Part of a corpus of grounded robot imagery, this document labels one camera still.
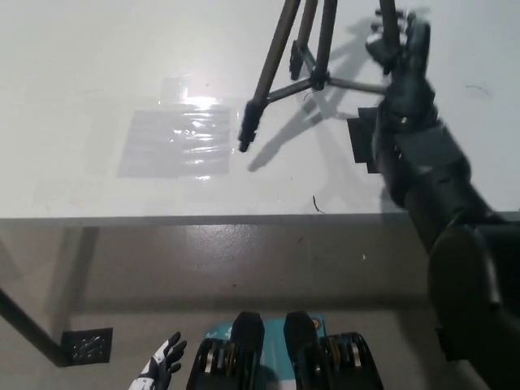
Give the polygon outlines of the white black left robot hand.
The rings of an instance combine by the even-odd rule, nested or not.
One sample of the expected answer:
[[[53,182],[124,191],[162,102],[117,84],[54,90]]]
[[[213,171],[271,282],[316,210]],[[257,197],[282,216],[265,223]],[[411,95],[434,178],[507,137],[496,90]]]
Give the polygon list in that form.
[[[129,390],[167,390],[171,377],[181,368],[186,340],[178,331],[156,350],[141,373],[131,382]]]

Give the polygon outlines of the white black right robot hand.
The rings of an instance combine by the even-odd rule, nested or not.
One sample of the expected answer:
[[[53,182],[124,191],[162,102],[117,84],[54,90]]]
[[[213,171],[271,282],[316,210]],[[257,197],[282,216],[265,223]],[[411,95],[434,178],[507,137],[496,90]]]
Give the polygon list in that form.
[[[375,135],[418,132],[437,120],[427,80],[431,25],[413,12],[375,11],[366,50],[390,77],[375,117]]]

